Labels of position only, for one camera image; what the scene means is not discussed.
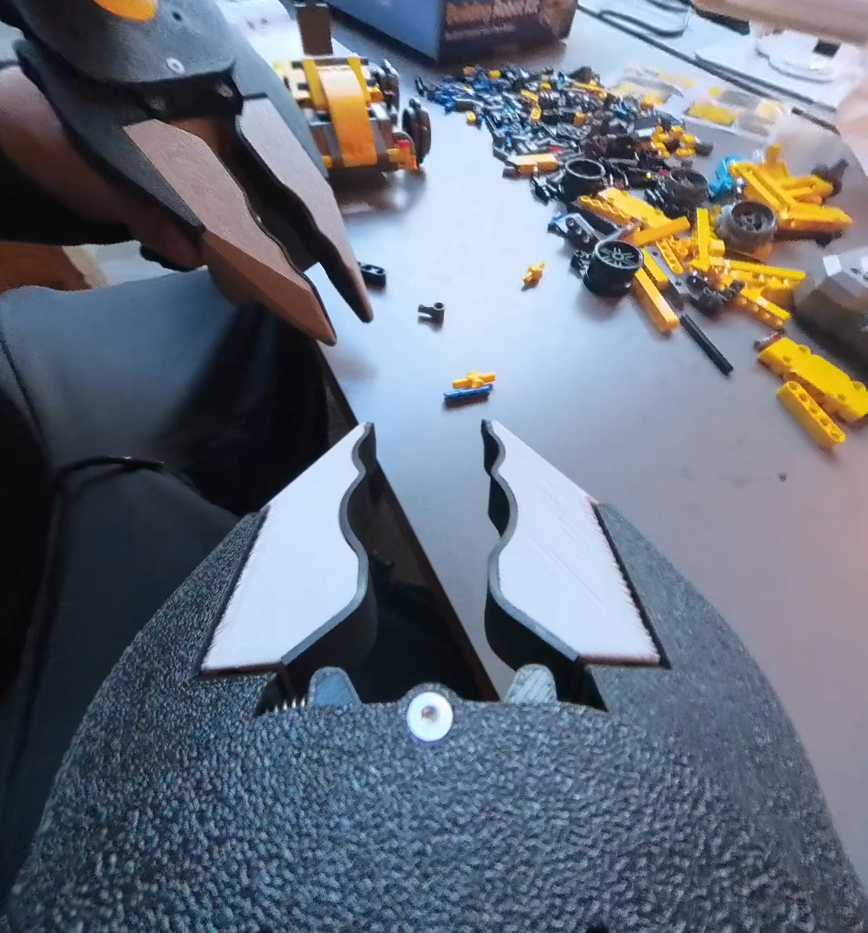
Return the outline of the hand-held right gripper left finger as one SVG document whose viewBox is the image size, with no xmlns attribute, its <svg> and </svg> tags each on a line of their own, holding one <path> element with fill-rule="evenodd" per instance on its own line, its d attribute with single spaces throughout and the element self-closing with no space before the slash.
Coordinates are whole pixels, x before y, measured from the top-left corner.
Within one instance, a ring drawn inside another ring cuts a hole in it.
<svg viewBox="0 0 868 933">
<path fill-rule="evenodd" d="M 361 535 L 376 469 L 376 431 L 364 422 L 259 511 L 202 676 L 272 672 L 300 693 L 319 669 L 368 657 L 378 613 Z"/>
</svg>

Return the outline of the light blue toy tool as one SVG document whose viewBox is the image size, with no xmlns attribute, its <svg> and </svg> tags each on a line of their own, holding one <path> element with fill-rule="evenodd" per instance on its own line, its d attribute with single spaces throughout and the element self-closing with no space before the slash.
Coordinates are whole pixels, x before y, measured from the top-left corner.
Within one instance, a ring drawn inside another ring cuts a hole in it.
<svg viewBox="0 0 868 933">
<path fill-rule="evenodd" d="M 707 193 L 711 204 L 733 204 L 743 198 L 745 181 L 738 173 L 736 166 L 741 162 L 740 157 L 724 157 L 715 170 L 715 175 L 707 186 Z"/>
</svg>

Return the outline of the person's left hand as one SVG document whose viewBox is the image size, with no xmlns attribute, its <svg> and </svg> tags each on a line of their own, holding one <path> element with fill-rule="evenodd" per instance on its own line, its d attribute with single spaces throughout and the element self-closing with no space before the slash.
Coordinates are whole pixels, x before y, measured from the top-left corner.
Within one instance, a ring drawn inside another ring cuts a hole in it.
<svg viewBox="0 0 868 933">
<path fill-rule="evenodd" d="M 47 98 L 17 65 L 0 69 L 0 149 L 38 190 L 79 219 L 125 227 L 178 270 L 204 264 L 199 247 L 178 222 L 80 154 Z"/>
</svg>

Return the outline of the dark grey toy wheel rim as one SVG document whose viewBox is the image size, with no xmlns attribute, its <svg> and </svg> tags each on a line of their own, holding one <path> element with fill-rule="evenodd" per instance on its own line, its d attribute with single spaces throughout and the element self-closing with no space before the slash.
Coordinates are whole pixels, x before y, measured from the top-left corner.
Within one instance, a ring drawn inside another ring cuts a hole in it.
<svg viewBox="0 0 868 933">
<path fill-rule="evenodd" d="M 708 203 L 709 180 L 692 168 L 674 168 L 661 177 L 661 194 L 667 208 L 689 213 Z"/>
<path fill-rule="evenodd" d="M 773 248 L 777 215 L 766 204 L 740 201 L 724 206 L 715 220 L 715 235 L 725 254 L 765 262 Z"/>
</svg>

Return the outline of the black toy axle rod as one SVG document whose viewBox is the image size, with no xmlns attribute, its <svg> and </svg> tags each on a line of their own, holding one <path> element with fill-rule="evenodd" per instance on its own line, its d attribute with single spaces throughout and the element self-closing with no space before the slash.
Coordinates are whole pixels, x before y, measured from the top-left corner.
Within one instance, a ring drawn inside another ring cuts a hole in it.
<svg viewBox="0 0 868 933">
<path fill-rule="evenodd" d="M 678 320 L 687 336 L 699 347 L 720 374 L 724 378 L 730 378 L 734 371 L 731 361 L 706 335 L 697 321 L 685 312 L 680 314 Z"/>
</svg>

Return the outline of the grey toy battery box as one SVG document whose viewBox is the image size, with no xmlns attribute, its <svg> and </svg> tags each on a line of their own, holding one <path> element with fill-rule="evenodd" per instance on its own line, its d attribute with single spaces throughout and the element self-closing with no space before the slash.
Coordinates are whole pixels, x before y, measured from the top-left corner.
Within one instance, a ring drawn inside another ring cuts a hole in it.
<svg viewBox="0 0 868 933">
<path fill-rule="evenodd" d="M 794 315 L 868 371 L 868 246 L 816 261 L 795 290 Z"/>
</svg>

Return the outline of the white flat device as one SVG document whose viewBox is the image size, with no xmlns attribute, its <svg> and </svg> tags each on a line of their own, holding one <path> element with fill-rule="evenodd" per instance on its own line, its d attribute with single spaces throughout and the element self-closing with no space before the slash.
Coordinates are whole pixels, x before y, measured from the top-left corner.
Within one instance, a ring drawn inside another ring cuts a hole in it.
<svg viewBox="0 0 868 933">
<path fill-rule="evenodd" d="M 756 23 L 750 24 L 748 35 L 697 47 L 695 57 L 700 64 L 751 79 L 787 76 L 816 84 L 855 76 L 863 63 L 861 51 L 848 43 Z"/>
</svg>

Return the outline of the black spoked toy wheel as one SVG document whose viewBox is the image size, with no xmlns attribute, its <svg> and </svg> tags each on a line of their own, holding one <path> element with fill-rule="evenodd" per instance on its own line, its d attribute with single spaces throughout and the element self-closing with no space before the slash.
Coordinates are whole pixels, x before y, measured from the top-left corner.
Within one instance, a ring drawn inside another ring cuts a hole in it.
<svg viewBox="0 0 868 933">
<path fill-rule="evenodd" d="M 644 266 L 643 251 L 621 239 L 598 241 L 582 274 L 583 285 L 601 297 L 621 297 Z"/>
</svg>

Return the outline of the short yellow toy beam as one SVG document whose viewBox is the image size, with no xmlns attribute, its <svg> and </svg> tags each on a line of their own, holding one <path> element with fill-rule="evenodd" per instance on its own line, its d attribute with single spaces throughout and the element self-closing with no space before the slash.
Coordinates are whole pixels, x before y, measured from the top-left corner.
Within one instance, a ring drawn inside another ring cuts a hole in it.
<svg viewBox="0 0 868 933">
<path fill-rule="evenodd" d="M 842 429 L 799 382 L 786 381 L 776 397 L 806 435 L 821 449 L 835 449 L 846 440 Z"/>
</svg>

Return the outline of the person's left forearm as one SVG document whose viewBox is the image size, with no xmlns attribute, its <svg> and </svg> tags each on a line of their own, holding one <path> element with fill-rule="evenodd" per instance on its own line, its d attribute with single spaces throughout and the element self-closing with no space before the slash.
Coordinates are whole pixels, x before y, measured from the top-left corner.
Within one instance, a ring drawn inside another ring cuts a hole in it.
<svg viewBox="0 0 868 933">
<path fill-rule="evenodd" d="M 7 67 L 0 61 L 0 71 Z M 0 241 L 74 246 L 130 239 L 125 226 L 87 220 L 45 193 L 0 146 Z"/>
</svg>

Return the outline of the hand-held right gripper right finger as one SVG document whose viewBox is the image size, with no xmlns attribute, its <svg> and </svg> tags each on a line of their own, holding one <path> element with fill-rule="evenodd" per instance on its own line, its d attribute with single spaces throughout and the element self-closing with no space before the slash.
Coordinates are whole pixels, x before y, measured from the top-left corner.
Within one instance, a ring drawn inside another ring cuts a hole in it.
<svg viewBox="0 0 868 933">
<path fill-rule="evenodd" d="M 599 503 L 508 427 L 481 423 L 488 517 L 485 633 L 509 668 L 577 683 L 591 667 L 661 666 L 661 649 Z"/>
</svg>

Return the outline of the yellow toy brick car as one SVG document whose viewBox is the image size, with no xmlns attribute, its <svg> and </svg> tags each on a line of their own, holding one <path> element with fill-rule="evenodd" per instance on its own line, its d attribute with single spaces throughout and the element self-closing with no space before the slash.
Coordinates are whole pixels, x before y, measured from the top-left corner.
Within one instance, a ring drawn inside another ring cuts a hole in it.
<svg viewBox="0 0 868 933">
<path fill-rule="evenodd" d="M 290 91 L 332 176 L 421 169 L 430 152 L 432 128 L 419 98 L 400 105 L 400 79 L 385 60 L 374 63 L 336 54 L 329 8 L 295 2 L 301 52 L 274 59 L 273 70 Z"/>
</svg>

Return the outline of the pile of toy brick parts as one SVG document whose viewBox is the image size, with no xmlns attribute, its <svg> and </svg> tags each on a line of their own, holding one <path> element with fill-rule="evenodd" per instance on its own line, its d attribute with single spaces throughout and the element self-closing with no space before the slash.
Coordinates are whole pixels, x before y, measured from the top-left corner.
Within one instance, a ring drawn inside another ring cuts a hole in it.
<svg viewBox="0 0 868 933">
<path fill-rule="evenodd" d="M 527 181 L 535 200 L 554 207 L 553 216 L 592 212 L 623 226 L 611 239 L 639 247 L 645 263 L 621 297 L 632 297 L 663 335 L 683 329 L 684 312 L 696 320 L 695 314 L 713 317 L 728 308 L 773 331 L 783 329 L 804 274 L 772 265 L 775 247 L 786 240 L 826 246 L 852 226 L 851 216 L 834 204 L 848 168 L 844 159 L 793 173 L 780 146 L 767 146 L 754 156 L 732 156 L 742 159 L 736 166 L 745 181 L 740 201 L 766 204 L 777 215 L 772 251 L 763 263 L 727 256 L 715 220 L 728 204 L 708 201 L 683 214 L 667 208 L 661 194 L 661 177 L 674 168 L 692 168 L 711 181 L 719 162 L 711 173 L 699 164 L 713 156 L 713 143 L 647 101 L 614 94 L 588 67 L 536 72 L 473 65 L 436 82 L 417 77 L 415 87 L 420 102 L 485 129 L 504 177 Z M 566 204 L 558 199 L 557 183 L 573 157 L 603 162 L 610 186 Z M 582 274 L 591 252 L 559 240 L 571 274 L 588 290 Z"/>
</svg>

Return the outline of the yellow toy plate block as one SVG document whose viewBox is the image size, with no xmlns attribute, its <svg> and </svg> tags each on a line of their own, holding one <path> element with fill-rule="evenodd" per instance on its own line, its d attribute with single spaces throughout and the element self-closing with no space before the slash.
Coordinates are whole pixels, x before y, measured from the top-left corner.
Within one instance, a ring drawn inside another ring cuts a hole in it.
<svg viewBox="0 0 868 933">
<path fill-rule="evenodd" d="M 868 388 L 786 336 L 758 345 L 757 360 L 782 380 L 800 384 L 829 416 L 852 425 L 868 417 Z"/>
</svg>

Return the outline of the pale wooden board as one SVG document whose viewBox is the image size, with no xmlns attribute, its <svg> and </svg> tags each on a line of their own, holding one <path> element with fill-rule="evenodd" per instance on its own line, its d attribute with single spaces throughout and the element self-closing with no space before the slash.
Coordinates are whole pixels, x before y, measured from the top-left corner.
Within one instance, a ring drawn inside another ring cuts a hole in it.
<svg viewBox="0 0 868 933">
<path fill-rule="evenodd" d="M 701 12 L 868 47 L 868 1 L 693 1 Z"/>
</svg>

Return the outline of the grey desk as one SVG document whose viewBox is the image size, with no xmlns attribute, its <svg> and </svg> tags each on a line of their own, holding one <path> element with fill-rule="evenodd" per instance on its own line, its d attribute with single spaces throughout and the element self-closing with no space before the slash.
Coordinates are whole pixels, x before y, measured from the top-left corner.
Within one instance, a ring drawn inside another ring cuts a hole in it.
<svg viewBox="0 0 868 933">
<path fill-rule="evenodd" d="M 312 274 L 338 344 L 341 399 L 376 426 L 393 497 L 475 646 L 486 683 L 509 669 L 483 631 L 487 518 L 481 420 L 497 419 L 619 511 L 740 636 L 800 735 L 837 831 L 868 887 L 868 422 L 830 456 L 788 415 L 740 311 L 703 328 L 724 378 L 679 329 L 630 297 L 592 296 L 546 231 L 554 209 L 502 177 L 490 135 L 430 105 L 420 173 L 338 189 L 358 259 L 386 270 L 360 323 Z M 541 282 L 522 288 L 533 263 Z M 441 301 L 437 328 L 420 303 Z M 444 403 L 494 372 L 491 395 Z"/>
</svg>

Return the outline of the person's dark pants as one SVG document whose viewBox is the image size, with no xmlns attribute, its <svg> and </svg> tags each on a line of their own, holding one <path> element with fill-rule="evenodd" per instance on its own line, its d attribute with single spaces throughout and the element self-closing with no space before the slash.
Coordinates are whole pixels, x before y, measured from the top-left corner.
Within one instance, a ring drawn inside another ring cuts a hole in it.
<svg viewBox="0 0 868 933">
<path fill-rule="evenodd" d="M 0 298 L 0 910 L 120 655 L 328 446 L 316 343 L 207 274 Z"/>
</svg>

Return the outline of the brown wooden panel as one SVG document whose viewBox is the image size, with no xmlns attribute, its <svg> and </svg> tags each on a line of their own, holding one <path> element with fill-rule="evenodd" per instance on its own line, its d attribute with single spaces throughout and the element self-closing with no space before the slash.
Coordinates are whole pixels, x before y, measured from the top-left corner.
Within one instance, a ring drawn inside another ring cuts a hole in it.
<svg viewBox="0 0 868 933">
<path fill-rule="evenodd" d="M 85 247 L 0 241 L 0 295 L 24 286 L 75 292 L 108 285 Z"/>
</svg>

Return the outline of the blue cardboard box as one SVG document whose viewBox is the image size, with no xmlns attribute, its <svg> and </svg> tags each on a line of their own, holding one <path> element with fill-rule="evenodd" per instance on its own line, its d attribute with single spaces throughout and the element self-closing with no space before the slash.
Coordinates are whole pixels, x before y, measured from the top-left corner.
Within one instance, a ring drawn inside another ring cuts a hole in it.
<svg viewBox="0 0 868 933">
<path fill-rule="evenodd" d="M 566 41 L 576 1 L 328 1 L 339 16 L 445 63 Z"/>
</svg>

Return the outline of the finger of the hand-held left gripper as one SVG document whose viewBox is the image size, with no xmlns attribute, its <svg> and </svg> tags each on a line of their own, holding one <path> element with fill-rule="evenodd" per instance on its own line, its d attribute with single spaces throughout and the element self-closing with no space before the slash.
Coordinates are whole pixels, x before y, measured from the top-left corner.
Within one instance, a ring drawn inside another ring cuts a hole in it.
<svg viewBox="0 0 868 933">
<path fill-rule="evenodd" d="M 126 134 L 167 186 L 197 217 L 200 247 L 221 290 L 257 303 L 322 344 L 337 335 L 323 303 L 287 252 L 255 220 L 235 178 L 200 136 L 161 121 Z"/>
<path fill-rule="evenodd" d="M 264 174 L 260 195 L 271 192 L 313 264 L 363 323 L 373 308 L 323 155 L 292 97 L 247 97 L 237 119 L 242 145 Z"/>
</svg>

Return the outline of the black toy wheel rim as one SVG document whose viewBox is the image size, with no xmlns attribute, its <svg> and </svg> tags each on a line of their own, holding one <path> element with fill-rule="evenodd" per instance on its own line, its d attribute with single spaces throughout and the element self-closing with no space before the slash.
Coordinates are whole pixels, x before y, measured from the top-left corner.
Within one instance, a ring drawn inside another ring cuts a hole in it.
<svg viewBox="0 0 868 933">
<path fill-rule="evenodd" d="M 610 174 L 603 162 L 585 157 L 567 161 L 557 183 L 558 199 L 566 204 L 582 196 L 595 196 L 610 186 Z"/>
</svg>

